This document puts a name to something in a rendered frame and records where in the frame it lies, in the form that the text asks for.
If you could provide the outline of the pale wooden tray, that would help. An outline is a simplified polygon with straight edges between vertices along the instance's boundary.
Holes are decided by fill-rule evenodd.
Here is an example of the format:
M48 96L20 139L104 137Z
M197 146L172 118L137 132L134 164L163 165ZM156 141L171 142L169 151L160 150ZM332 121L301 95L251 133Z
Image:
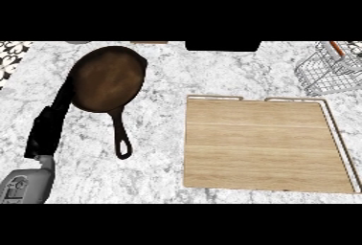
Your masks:
M326 100L187 96L183 185L362 194Z

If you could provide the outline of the dark cast iron skillet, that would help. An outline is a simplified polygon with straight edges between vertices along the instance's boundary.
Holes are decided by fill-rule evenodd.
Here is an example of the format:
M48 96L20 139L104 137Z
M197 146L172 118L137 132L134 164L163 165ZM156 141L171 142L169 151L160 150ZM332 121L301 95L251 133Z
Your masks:
M107 113L112 117L119 160L132 153L121 113L140 92L146 68L147 60L135 51L122 46L106 46L82 56L67 74L75 88L72 104L82 111Z

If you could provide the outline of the black appliance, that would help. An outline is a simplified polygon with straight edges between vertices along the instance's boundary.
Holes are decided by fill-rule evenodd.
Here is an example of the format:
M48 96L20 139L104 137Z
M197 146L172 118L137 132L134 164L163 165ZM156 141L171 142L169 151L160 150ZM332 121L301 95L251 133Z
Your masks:
M187 51L253 52L259 41L186 41Z

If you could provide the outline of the black and white patterned cloth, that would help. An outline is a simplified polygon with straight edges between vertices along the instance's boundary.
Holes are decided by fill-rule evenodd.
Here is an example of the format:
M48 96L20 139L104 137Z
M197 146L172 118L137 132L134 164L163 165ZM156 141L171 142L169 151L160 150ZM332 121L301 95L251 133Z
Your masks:
M30 45L30 41L0 41L0 90L16 70Z

